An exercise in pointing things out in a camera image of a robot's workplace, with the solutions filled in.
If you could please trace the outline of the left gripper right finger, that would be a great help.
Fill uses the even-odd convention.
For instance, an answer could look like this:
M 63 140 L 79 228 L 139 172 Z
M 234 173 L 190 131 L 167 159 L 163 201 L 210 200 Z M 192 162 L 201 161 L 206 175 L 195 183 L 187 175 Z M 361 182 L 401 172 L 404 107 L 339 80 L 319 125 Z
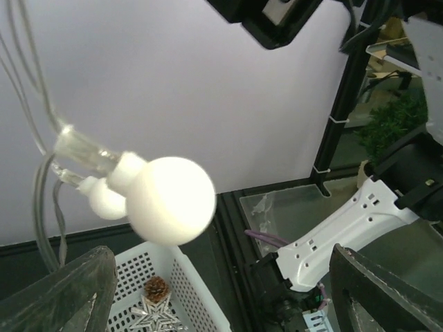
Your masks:
M 329 261 L 341 331 L 441 331 L 442 302 L 352 249 L 336 244 Z

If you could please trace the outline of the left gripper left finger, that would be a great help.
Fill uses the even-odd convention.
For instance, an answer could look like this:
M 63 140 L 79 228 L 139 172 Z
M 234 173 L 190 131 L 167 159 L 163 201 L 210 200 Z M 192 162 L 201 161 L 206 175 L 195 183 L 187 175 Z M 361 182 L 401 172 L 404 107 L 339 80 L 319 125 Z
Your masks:
M 1 301 L 2 331 L 106 331 L 116 260 L 98 246 Z

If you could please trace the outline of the white plastic perforated basket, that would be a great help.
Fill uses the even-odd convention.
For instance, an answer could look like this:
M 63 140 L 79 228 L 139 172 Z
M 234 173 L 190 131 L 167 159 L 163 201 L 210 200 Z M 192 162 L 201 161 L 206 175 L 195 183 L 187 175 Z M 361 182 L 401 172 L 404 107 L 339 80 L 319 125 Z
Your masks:
M 230 323 L 178 247 L 145 242 L 116 255 L 108 331 L 229 332 Z

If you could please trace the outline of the white ball string lights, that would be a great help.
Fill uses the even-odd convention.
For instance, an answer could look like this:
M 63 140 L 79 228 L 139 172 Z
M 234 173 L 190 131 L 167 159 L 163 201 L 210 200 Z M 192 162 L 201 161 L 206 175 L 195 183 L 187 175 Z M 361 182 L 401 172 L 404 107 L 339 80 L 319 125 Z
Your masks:
M 24 1 L 5 3 L 15 51 L 5 49 L 1 67 L 24 112 L 42 161 L 33 179 L 32 220 L 41 258 L 50 272 L 65 265 L 66 239 L 54 251 L 45 224 L 48 175 L 54 173 L 52 200 L 69 185 L 85 196 L 93 212 L 104 220 L 127 218 L 142 239 L 163 246 L 180 246 L 196 239 L 210 224 L 216 208 L 216 190 L 208 173 L 187 158 L 169 156 L 145 160 L 132 151 L 116 152 L 77 131 L 55 109 L 39 59 Z M 57 139 L 48 148 L 38 132 L 22 82 L 41 98 Z

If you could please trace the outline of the small green christmas tree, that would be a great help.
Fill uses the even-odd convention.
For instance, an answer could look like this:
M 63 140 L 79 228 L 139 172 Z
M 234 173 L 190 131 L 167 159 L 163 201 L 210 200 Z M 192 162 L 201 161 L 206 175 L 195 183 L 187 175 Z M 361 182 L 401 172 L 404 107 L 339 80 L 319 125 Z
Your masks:
M 371 163 L 400 138 L 426 123 L 428 107 L 422 89 L 413 89 L 370 111 L 370 121 L 357 131 L 359 144 Z

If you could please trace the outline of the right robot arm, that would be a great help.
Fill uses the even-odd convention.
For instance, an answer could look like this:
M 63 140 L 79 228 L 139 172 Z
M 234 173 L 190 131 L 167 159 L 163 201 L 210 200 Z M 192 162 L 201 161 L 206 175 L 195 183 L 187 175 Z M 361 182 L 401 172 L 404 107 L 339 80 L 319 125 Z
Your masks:
M 374 19 L 359 30 L 354 22 L 341 52 L 363 46 L 390 17 L 403 21 L 418 59 L 428 105 L 426 123 L 392 145 L 374 174 L 341 208 L 306 235 L 279 246 L 252 265 L 257 305 L 269 321 L 285 325 L 301 311 L 323 308 L 320 281 L 329 272 L 335 245 L 360 250 L 416 220 L 438 217 L 442 198 L 442 2 L 381 1 Z

